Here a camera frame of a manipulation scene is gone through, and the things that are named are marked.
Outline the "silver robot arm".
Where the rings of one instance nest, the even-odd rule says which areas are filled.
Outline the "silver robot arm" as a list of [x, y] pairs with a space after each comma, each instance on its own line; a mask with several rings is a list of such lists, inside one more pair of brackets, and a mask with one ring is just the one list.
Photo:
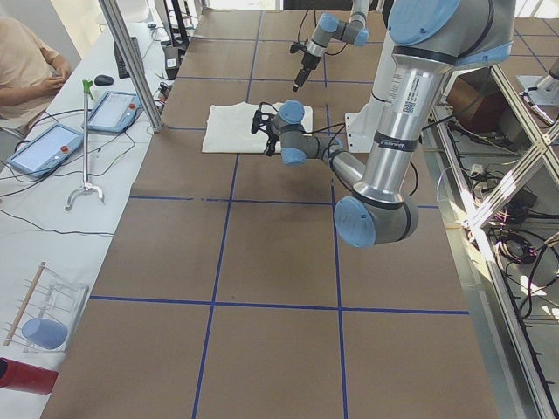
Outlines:
[[487, 67], [510, 55], [512, 1], [396, 1], [388, 16], [388, 43], [395, 71], [367, 161], [335, 139], [306, 132], [297, 100], [276, 113], [256, 111], [252, 131], [266, 134], [266, 154], [279, 152], [295, 166], [319, 159], [350, 189], [334, 211], [340, 237], [357, 248], [394, 243], [418, 225], [416, 204], [402, 191], [405, 174], [444, 77]]
[[302, 68], [293, 83], [294, 92], [303, 87], [311, 71], [317, 68], [332, 39], [342, 41], [346, 45], [364, 46], [366, 44], [369, 38], [366, 23], [371, 4], [371, 1], [366, 0], [353, 1], [348, 22], [324, 12], [315, 26], [312, 37], [305, 44], [300, 41], [292, 43], [290, 47], [292, 54], [303, 51]]

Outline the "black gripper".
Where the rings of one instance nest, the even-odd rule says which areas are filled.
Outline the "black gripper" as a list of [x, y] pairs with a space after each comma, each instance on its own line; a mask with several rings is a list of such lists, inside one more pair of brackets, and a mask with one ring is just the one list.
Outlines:
[[311, 53], [308, 49], [304, 51], [304, 55], [301, 60], [302, 69], [299, 70], [293, 83], [294, 92], [297, 92], [304, 86], [307, 81], [308, 73], [315, 70], [320, 62], [321, 56], [313, 55], [313, 53]]
[[268, 140], [264, 155], [272, 156], [276, 153], [275, 146], [280, 141], [280, 127], [274, 120], [269, 120], [266, 123], [266, 134], [268, 135]]

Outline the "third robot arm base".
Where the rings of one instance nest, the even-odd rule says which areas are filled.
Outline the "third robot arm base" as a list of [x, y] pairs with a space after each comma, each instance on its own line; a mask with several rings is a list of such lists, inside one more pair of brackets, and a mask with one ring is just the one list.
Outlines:
[[523, 87], [520, 96], [535, 111], [542, 106], [558, 107], [558, 60], [550, 67], [545, 76], [517, 76]]

